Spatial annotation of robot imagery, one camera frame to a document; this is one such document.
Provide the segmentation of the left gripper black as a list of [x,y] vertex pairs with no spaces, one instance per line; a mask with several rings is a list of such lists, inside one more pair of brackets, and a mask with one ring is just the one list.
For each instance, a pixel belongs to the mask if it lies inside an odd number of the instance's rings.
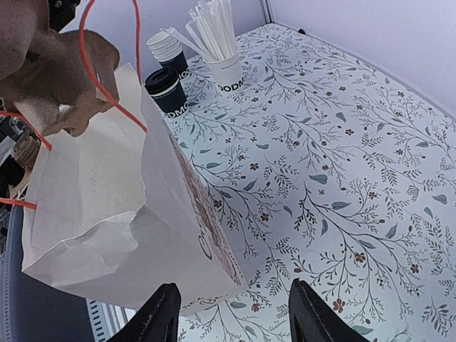
[[76,8],[81,0],[48,0],[49,26],[60,32],[76,17]]

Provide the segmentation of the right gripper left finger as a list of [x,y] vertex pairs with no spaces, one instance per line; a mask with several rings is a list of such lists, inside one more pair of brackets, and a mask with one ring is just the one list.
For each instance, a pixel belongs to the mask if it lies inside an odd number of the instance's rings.
[[163,284],[110,342],[177,342],[181,294]]

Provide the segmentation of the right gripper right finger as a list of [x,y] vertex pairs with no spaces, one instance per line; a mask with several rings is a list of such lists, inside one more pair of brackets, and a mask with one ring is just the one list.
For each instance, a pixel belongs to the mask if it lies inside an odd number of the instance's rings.
[[304,280],[292,281],[288,307],[293,342],[368,342],[344,323]]

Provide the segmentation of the brown cardboard cup carrier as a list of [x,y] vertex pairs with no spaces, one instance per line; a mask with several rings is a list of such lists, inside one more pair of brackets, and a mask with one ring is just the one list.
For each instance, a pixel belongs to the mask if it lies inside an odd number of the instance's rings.
[[118,100],[120,54],[111,42],[90,30],[55,31],[47,1],[1,2],[1,99],[43,136],[65,130],[78,137],[93,116],[113,107],[88,75],[80,38],[98,81]]

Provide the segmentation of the paper takeout bag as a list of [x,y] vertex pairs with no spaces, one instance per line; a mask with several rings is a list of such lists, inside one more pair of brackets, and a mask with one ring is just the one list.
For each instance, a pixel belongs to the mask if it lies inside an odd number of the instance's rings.
[[174,283],[189,316],[246,289],[207,190],[130,64],[124,110],[41,147],[22,201],[21,271],[59,291],[138,310]]

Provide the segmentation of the black plastic cup lid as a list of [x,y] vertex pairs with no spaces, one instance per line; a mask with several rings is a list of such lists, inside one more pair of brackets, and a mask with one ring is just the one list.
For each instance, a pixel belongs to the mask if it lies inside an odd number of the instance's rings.
[[151,73],[145,79],[145,89],[150,95],[157,95],[172,88],[178,80],[179,76],[175,69],[164,67]]

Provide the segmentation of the black white paper cup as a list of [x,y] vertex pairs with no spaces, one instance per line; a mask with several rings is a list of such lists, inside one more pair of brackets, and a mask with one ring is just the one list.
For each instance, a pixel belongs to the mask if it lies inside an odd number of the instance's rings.
[[147,91],[166,118],[179,118],[189,109],[189,103],[179,79],[168,87],[148,88]]

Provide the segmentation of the stack of paper cups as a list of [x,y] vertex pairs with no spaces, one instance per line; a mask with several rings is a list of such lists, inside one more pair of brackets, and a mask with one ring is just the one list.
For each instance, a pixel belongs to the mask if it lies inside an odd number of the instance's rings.
[[161,31],[151,36],[146,44],[159,64],[176,70],[180,80],[190,74],[182,44],[174,36]]

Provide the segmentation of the background cardboard carrier stack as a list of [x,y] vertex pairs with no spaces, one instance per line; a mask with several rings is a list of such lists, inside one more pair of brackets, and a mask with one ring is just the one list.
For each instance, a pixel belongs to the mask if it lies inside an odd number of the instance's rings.
[[33,132],[26,130],[14,145],[13,158],[22,168],[32,169],[40,147],[41,141]]

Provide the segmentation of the floral table mat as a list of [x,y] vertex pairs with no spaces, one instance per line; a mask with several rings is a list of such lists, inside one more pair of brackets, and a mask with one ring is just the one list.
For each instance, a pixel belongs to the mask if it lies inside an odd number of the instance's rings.
[[289,341],[307,281],[369,341],[455,339],[455,120],[372,66],[267,24],[238,40],[226,97],[196,56],[170,124],[208,187],[248,289],[181,341]]

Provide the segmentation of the bundle of wrapped straws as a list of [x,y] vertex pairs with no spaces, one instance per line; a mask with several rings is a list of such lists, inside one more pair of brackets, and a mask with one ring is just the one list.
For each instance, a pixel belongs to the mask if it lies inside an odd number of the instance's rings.
[[185,28],[192,39],[174,27],[162,28],[160,31],[173,36],[201,55],[205,61],[224,61],[236,54],[231,1],[198,1],[188,13],[192,20]]

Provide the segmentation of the white cup holding straws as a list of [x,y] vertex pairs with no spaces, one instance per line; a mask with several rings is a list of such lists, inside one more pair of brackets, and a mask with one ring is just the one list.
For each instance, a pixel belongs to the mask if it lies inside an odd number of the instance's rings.
[[239,93],[244,86],[244,74],[239,52],[223,61],[204,61],[212,73],[218,90],[224,95]]

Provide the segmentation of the front aluminium rail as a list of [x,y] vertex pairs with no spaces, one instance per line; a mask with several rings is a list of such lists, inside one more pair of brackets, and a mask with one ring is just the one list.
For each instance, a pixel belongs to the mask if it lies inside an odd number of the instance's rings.
[[94,341],[104,342],[118,333],[136,314],[135,310],[86,300]]

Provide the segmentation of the left aluminium frame post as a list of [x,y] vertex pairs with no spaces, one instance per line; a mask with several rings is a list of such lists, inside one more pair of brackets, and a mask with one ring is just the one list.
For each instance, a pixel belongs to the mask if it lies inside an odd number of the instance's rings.
[[265,18],[265,22],[267,24],[272,24],[274,23],[274,15],[271,7],[271,1],[270,0],[261,0],[261,8],[263,11],[263,15]]

